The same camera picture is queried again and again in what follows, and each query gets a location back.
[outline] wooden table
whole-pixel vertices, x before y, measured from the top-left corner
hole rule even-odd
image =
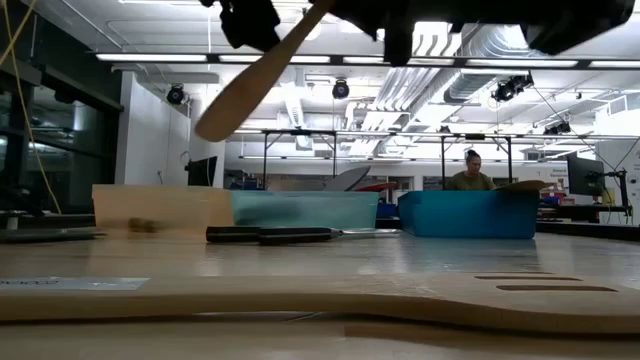
[[[535,241],[342,238],[290,247],[112,235],[0,246],[0,277],[339,275],[546,271],[640,288],[640,247]],[[327,314],[242,314],[0,326],[2,359],[636,359],[637,339],[554,339]]]

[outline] yellow cable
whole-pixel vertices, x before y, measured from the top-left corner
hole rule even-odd
[[[31,3],[31,7],[30,10],[33,9],[33,5],[36,3],[37,0],[33,0],[33,2]],[[22,21],[22,23],[26,23],[27,18],[29,17],[29,15],[31,14],[31,11],[27,12],[27,15],[25,17],[25,19]],[[22,85],[20,83],[20,72],[18,70],[18,62],[16,61],[16,52],[14,50],[14,45],[16,42],[16,39],[18,38],[18,36],[20,35],[18,32],[21,30],[20,28],[18,29],[18,32],[16,32],[16,36],[14,37],[13,35],[11,35],[11,24],[10,24],[10,19],[9,19],[9,7],[8,7],[8,3],[5,1],[4,3],[4,18],[5,21],[7,22],[7,34],[9,35],[9,49],[7,49],[7,51],[11,52],[11,57],[13,59],[13,71],[16,73],[16,84],[18,85],[18,95],[20,96],[20,105],[22,105],[22,113],[24,114],[24,121],[27,124],[27,130],[29,132],[29,139],[31,140],[31,144],[33,145],[33,153],[36,156],[36,161],[38,162],[38,167],[40,167],[40,173],[42,174],[42,178],[44,179],[44,183],[47,186],[47,190],[49,191],[49,195],[51,196],[51,198],[53,199],[53,203],[56,205],[56,210],[58,211],[58,214],[62,214],[62,211],[60,210],[60,205],[58,204],[58,199],[56,198],[55,194],[53,193],[53,190],[51,189],[51,185],[49,184],[49,179],[47,179],[47,174],[44,172],[44,166],[42,166],[42,161],[40,161],[40,155],[38,154],[38,148],[36,148],[36,142],[33,138],[33,129],[31,128],[31,121],[29,121],[29,112],[27,111],[27,105],[24,102],[24,94],[22,93]]]
[[[7,56],[9,56],[9,51],[13,51],[13,48],[16,45],[16,41],[18,41],[18,37],[20,36],[20,34],[22,33],[22,30],[24,29],[24,26],[27,24],[27,21],[29,20],[29,15],[31,15],[31,13],[33,12],[33,9],[36,5],[36,3],[38,2],[38,0],[33,0],[31,2],[31,5],[29,5],[29,10],[27,10],[27,13],[24,16],[24,19],[22,19],[22,22],[20,23],[20,26],[18,26],[18,29],[16,30],[16,36],[13,37],[13,39],[11,39],[11,27],[9,26],[9,20],[7,17],[7,29],[9,30],[9,46],[7,47],[7,50],[4,51],[4,53],[2,54],[2,57],[0,57],[0,66],[2,66],[2,64],[4,64],[4,61],[7,59]],[[5,10],[9,7],[9,1],[8,0],[4,0],[4,8]]]

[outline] teal plastic bin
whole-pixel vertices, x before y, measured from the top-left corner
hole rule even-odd
[[[540,194],[413,191],[400,197],[402,229],[419,237],[531,239]]]
[[[378,194],[332,191],[232,191],[237,226],[375,228]]]

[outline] label sticker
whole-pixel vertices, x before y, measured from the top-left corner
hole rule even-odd
[[[0,278],[2,290],[137,290],[149,278]]]

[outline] dark hair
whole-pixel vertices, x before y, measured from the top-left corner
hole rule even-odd
[[[467,158],[465,159],[467,164],[471,161],[472,158],[477,157],[480,159],[480,154],[478,154],[477,152],[473,151],[473,150],[469,150],[467,151]]]

